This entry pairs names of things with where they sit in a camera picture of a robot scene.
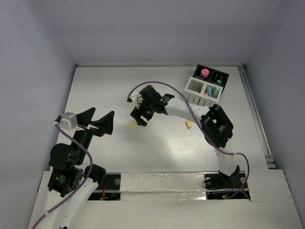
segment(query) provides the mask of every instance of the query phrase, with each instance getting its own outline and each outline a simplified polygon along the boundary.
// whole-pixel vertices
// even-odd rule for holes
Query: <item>screw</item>
[[[207,185],[210,185],[210,184],[212,183],[211,178],[210,178],[210,177],[207,177],[207,178],[205,179],[205,183],[206,183]]]
[[[120,179],[116,178],[116,179],[114,180],[114,184],[115,184],[115,185],[120,185],[120,183],[121,183],[121,180],[120,180]]]
[[[241,177],[241,178],[240,178],[240,182],[241,182],[241,183],[244,183],[245,181],[246,181],[246,178],[245,178],[245,177]]]

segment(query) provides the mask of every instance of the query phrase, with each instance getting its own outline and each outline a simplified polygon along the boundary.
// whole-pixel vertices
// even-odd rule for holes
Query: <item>red wire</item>
[[[240,187],[242,187],[242,184],[241,183],[239,183],[239,181],[237,182],[237,184],[240,186]]]
[[[102,190],[102,196],[101,196],[101,198],[104,196],[104,192],[105,192],[105,190],[107,189],[108,183],[109,183],[109,181],[107,180],[107,181],[106,181],[106,184],[105,184],[105,187],[104,187],[103,190]]]

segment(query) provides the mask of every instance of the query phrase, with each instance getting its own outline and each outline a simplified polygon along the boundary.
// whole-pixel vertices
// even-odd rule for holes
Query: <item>box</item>
[[[201,74],[203,69],[208,70],[204,72],[204,75]],[[219,102],[228,78],[229,74],[227,73],[197,65],[196,71],[189,79],[183,94],[189,103],[213,106]]]

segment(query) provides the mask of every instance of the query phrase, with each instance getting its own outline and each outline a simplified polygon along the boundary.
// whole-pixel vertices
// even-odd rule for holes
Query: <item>teal object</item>
[[[212,96],[212,89],[211,89],[211,87],[207,87],[206,91],[208,92],[208,96]]]
[[[217,99],[217,96],[218,96],[219,92],[220,92],[220,88],[219,88],[219,87],[216,87],[216,89],[214,90],[214,93],[213,93],[212,97],[215,98],[215,99]]]

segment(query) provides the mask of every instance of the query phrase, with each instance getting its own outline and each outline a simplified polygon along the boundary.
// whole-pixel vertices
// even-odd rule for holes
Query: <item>white box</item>
[[[208,87],[211,88],[211,96],[204,94],[207,93]],[[218,103],[222,92],[221,86],[191,77],[183,94],[189,103],[199,106],[213,106]]]

